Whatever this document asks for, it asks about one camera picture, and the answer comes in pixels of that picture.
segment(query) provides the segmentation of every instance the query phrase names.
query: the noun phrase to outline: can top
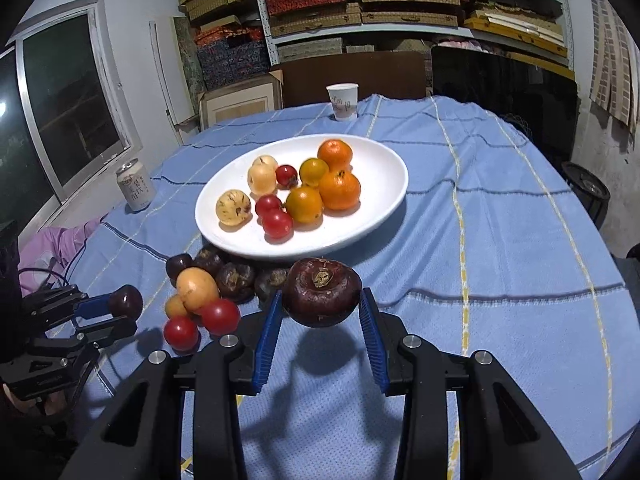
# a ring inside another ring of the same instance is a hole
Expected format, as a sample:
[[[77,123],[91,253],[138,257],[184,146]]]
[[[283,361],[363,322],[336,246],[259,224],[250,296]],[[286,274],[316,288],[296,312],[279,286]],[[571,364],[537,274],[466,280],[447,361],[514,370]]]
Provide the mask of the can top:
[[[129,162],[123,164],[118,170],[116,170],[116,175],[120,175],[124,171],[127,171],[129,168],[132,168],[137,163],[137,161],[138,160],[136,158],[132,158]]]

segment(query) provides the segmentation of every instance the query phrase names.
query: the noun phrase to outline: framed picture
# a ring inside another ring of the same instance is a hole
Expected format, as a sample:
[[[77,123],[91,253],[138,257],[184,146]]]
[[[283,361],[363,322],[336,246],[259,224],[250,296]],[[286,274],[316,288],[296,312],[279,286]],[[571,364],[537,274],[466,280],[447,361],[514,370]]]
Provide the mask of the framed picture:
[[[282,108],[282,84],[271,74],[205,92],[200,96],[200,127]]]

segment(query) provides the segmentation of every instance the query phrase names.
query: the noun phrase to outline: pink garment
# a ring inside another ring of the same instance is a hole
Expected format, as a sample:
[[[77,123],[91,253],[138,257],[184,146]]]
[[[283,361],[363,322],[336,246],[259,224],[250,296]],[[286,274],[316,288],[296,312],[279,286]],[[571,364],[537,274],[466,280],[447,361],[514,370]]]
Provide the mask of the pink garment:
[[[80,227],[45,227],[38,231],[20,250],[18,270],[24,267],[55,270],[64,274],[66,266],[100,225],[102,218],[89,220]],[[56,277],[48,272],[27,270],[20,275],[20,289],[26,296],[38,290],[46,281],[53,283]]]

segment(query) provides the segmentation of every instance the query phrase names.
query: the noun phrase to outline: black stool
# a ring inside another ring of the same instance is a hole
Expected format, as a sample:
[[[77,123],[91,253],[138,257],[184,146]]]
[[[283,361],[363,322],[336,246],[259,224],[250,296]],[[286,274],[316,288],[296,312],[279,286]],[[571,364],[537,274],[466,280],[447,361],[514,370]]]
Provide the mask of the black stool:
[[[576,194],[598,229],[604,224],[611,193],[593,173],[572,162],[562,163],[562,177]]]

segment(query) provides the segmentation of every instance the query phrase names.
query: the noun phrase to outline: window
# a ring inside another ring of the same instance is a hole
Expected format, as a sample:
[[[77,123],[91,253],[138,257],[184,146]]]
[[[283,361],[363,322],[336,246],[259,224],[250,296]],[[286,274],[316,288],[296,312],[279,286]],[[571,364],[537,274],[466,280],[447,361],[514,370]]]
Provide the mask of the window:
[[[0,51],[0,222],[37,230],[139,147],[105,24],[102,0],[78,0],[30,18]]]

